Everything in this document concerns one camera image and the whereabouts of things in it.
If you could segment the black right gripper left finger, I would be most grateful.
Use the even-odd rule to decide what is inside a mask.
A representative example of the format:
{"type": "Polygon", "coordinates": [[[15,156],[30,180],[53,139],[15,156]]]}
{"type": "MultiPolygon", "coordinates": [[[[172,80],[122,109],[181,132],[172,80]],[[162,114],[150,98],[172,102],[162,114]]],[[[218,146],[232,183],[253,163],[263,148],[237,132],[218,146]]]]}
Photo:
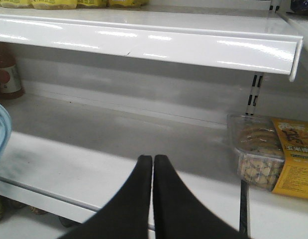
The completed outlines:
{"type": "Polygon", "coordinates": [[[147,239],[152,156],[141,155],[118,192],[95,215],[62,239],[147,239]]]}

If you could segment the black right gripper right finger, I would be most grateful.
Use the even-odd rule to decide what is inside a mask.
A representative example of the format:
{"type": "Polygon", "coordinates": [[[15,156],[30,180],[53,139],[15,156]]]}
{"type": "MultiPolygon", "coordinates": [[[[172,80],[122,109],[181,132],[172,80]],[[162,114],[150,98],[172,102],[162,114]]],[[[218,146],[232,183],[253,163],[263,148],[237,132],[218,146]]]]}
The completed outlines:
{"type": "Polygon", "coordinates": [[[194,196],[166,155],[154,158],[153,212],[157,239],[248,238],[194,196]]]}

